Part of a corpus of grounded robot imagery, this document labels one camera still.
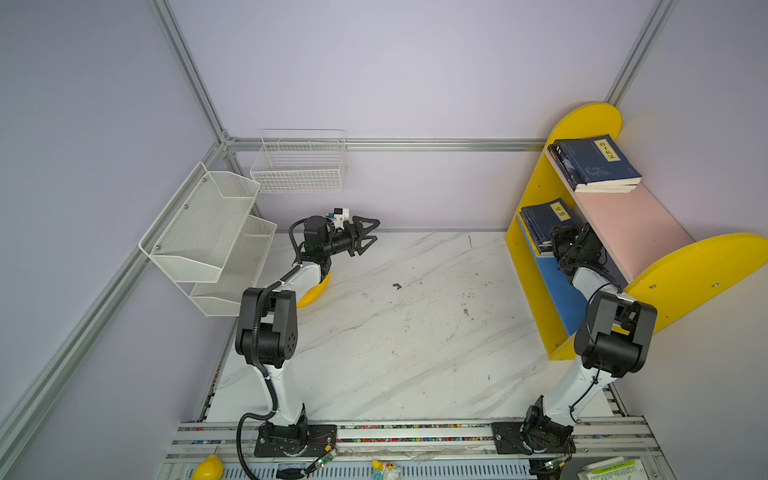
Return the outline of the blue book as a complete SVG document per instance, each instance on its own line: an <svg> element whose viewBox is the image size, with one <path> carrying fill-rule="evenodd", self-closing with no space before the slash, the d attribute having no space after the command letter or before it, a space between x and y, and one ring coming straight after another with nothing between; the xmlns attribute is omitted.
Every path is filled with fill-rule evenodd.
<svg viewBox="0 0 768 480"><path fill-rule="evenodd" d="M609 135L558 139L551 145L576 168L586 183L638 185L642 180L642 175Z"/></svg>
<svg viewBox="0 0 768 480"><path fill-rule="evenodd" d="M561 199L522 207L520 216L537 253L545 257L553 256L551 232L555 227L583 225Z"/></svg>

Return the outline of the black book with barcode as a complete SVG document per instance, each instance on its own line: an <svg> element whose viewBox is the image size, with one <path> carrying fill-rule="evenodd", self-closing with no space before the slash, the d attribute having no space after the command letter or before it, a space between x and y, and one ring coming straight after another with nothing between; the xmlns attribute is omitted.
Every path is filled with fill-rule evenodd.
<svg viewBox="0 0 768 480"><path fill-rule="evenodd" d="M561 173L564 175L566 183L571 190L576 193L629 193L633 191L637 184L609 184L598 185L596 183L586 183L576 168L562 158L554 145L547 147L547 153L551 156Z"/></svg>

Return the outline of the blue book front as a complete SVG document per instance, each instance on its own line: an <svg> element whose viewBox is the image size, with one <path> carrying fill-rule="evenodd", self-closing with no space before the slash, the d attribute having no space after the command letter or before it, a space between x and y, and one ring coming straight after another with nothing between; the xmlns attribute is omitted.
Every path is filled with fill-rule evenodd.
<svg viewBox="0 0 768 480"><path fill-rule="evenodd" d="M586 183L638 185L642 180L642 175L609 135L558 139L551 145L576 168Z"/></svg>

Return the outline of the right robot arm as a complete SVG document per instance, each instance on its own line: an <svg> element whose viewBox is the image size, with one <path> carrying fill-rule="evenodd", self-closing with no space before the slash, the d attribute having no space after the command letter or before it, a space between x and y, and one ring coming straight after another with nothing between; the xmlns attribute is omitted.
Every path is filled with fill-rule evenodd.
<svg viewBox="0 0 768 480"><path fill-rule="evenodd" d="M583 409L604 387L643 367L655 328L657 310L631 297L604 268L603 245L589 224L555 227L551 239L558 269L586 299L574 336L577 358L523 421L492 425L500 454L572 452Z"/></svg>

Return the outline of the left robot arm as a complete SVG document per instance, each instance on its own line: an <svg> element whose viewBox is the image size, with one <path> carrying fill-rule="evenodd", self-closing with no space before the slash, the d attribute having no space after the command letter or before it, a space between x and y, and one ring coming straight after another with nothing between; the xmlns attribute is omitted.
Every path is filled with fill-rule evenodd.
<svg viewBox="0 0 768 480"><path fill-rule="evenodd" d="M288 373L298 345L298 310L314 302L331 278L332 257L361 256L376 241L380 221L337 208L294 222L288 230L294 252L291 268L263 288L249 287L241 298L234 339L236 353L261 375L269 400L266 413L246 412L238 420L235 445L240 460L243 430L259 423L257 457L324 455L335 443L337 427L311 426L306 406Z"/></svg>

